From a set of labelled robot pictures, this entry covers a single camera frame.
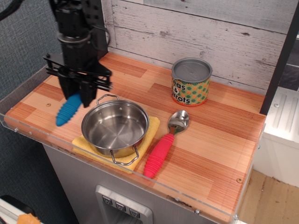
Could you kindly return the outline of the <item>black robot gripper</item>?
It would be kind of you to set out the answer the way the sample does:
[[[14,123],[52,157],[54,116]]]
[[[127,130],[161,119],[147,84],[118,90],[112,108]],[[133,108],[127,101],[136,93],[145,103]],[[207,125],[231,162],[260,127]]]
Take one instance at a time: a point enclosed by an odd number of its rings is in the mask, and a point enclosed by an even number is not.
[[[58,32],[57,39],[61,43],[62,53],[47,53],[43,56],[47,61],[47,73],[58,77],[65,99],[80,90],[84,108],[95,99],[97,89],[112,89],[112,72],[99,63],[100,49],[96,47],[95,36],[93,30],[76,37]]]

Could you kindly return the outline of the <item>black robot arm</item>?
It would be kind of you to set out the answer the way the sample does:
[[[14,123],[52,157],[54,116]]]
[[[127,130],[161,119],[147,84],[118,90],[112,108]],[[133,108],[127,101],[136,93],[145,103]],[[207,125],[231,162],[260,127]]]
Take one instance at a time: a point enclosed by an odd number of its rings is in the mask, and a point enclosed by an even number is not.
[[[99,60],[108,53],[110,36],[105,28],[101,2],[51,0],[58,25],[61,54],[46,54],[47,73],[58,77],[66,99],[79,94],[84,107],[96,98],[98,89],[111,90],[112,72]]]

